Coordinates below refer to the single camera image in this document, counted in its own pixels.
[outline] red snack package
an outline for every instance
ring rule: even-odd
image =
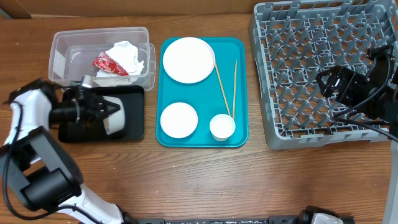
[[[105,52],[101,52],[98,57],[94,59],[93,65],[106,72],[115,73],[121,76],[129,75],[122,66],[115,62]]]

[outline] gray crate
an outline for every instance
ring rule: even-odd
[[[346,107],[334,101],[336,95],[322,97],[315,75],[334,65],[366,74],[370,46],[393,44],[396,57],[397,13],[391,0],[283,1],[254,7],[249,35],[270,148],[387,140],[356,125],[332,123],[331,117]],[[369,120],[363,114],[351,119]]]

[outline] teal tray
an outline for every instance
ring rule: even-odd
[[[234,134],[226,141],[216,141],[210,133],[210,120],[217,114],[228,114],[216,70],[203,81],[194,84],[179,83],[169,77],[163,67],[163,54],[166,48],[179,38],[166,40],[160,53],[159,89],[157,97],[156,138],[167,147],[240,147],[249,136],[248,91],[246,88],[246,62],[243,43],[232,37],[201,38],[213,48],[218,70],[228,106],[232,114],[235,60],[238,60],[236,72],[236,101]],[[196,130],[186,138],[175,139],[166,135],[160,127],[160,116],[170,104],[184,102],[191,105],[198,114]]]

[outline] wooden table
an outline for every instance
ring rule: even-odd
[[[161,45],[170,37],[237,37],[246,47],[248,77],[250,130],[243,147],[161,146],[155,137],[156,81],[145,95],[144,140],[61,144],[80,166],[85,184],[136,218],[259,218],[297,215],[315,205],[354,215],[357,223],[381,223],[391,171],[389,142],[343,142],[288,151],[267,146],[249,45],[250,18],[242,14],[0,21],[0,101],[12,90],[48,77],[51,43],[58,31],[147,27],[158,65]],[[2,105],[0,139],[8,135],[11,116]],[[27,223],[13,217],[0,200],[0,223]],[[12,202],[25,211],[14,197]],[[77,221],[56,214],[32,223]]]

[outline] chopstick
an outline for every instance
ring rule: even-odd
[[[232,119],[235,119],[235,98],[236,98],[236,67],[238,66],[238,60],[235,60],[235,78],[234,78],[234,103],[232,108]]]
[[[216,72],[217,72],[217,76],[218,76],[218,81],[220,83],[221,91],[223,92],[223,97],[224,97],[226,110],[228,111],[228,115],[231,116],[231,112],[229,112],[228,102],[226,101],[226,97],[225,97],[225,93],[224,93],[223,83],[221,82],[220,73],[218,72],[217,63],[216,63]]]

